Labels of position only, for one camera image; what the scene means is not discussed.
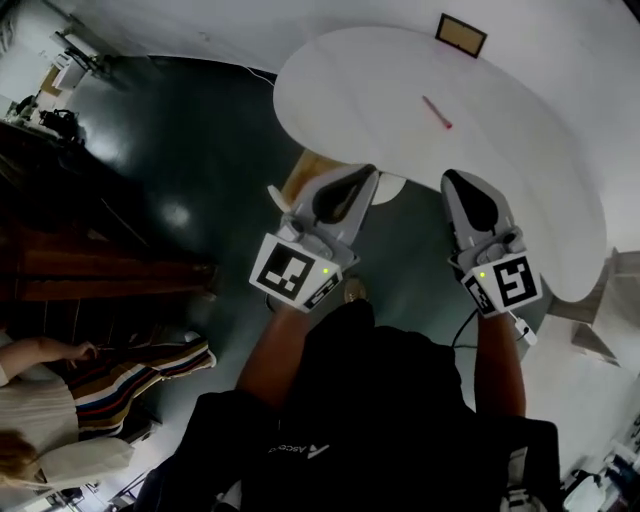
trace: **striped skirt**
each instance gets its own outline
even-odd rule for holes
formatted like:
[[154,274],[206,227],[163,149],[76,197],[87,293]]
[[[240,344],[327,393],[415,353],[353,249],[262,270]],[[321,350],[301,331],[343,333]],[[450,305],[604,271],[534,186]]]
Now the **striped skirt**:
[[215,364],[204,338],[186,345],[132,348],[121,356],[101,352],[94,368],[65,379],[76,404],[80,439],[117,435],[133,399],[156,382]]

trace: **red object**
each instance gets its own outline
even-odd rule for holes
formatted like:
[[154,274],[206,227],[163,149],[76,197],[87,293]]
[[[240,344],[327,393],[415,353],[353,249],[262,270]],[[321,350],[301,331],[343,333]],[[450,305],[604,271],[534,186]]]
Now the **red object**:
[[438,116],[438,119],[440,119],[440,122],[442,122],[444,127],[447,130],[450,130],[453,125],[446,117],[442,115],[442,113],[436,108],[436,106],[433,103],[431,103],[431,100],[429,100],[429,98],[427,98],[426,96],[423,96],[422,100],[427,104],[427,106],[431,109],[431,111]]

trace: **oval table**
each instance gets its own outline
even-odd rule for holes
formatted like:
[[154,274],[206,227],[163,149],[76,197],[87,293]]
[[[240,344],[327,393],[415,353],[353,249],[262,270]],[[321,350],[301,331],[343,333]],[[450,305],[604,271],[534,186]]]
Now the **oval table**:
[[273,101],[289,135],[322,156],[436,190],[447,169],[485,179],[507,197],[557,297],[577,301],[595,285],[604,214],[573,137],[487,61],[408,30],[339,30],[287,60]]

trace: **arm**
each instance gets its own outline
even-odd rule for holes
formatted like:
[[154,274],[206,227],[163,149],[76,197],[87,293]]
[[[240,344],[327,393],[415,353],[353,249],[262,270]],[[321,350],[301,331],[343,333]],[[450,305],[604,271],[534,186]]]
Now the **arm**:
[[10,381],[39,363],[51,363],[60,359],[86,361],[95,350],[89,342],[74,347],[43,336],[26,338],[0,348],[0,367]]
[[236,389],[280,409],[298,372],[309,317],[282,305],[269,321],[240,374]]
[[525,416],[522,369],[506,314],[478,320],[475,397],[479,413]]

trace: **dark floor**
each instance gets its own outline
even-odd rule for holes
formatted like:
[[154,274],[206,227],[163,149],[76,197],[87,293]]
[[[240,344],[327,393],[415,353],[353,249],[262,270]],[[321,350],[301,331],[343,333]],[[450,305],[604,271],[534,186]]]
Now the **dark floor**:
[[[79,113],[86,147],[144,192],[155,236],[210,255],[220,264],[219,298],[194,301],[189,321],[211,341],[219,364],[206,377],[159,386],[163,419],[186,421],[195,397],[233,386],[269,318],[263,296],[248,284],[264,234],[279,212],[266,187],[284,183],[301,148],[280,127],[269,84],[241,67],[177,59],[121,59],[118,82],[85,78],[69,108]],[[355,244],[355,267],[367,283],[378,323],[450,343],[473,310],[446,264],[451,251],[440,194],[408,183],[390,203],[372,207]],[[334,293],[324,309],[338,304]],[[546,306],[525,317],[537,328]],[[473,343],[471,325],[460,343]],[[402,354],[380,354],[402,364]],[[459,351],[470,392],[474,351]]]

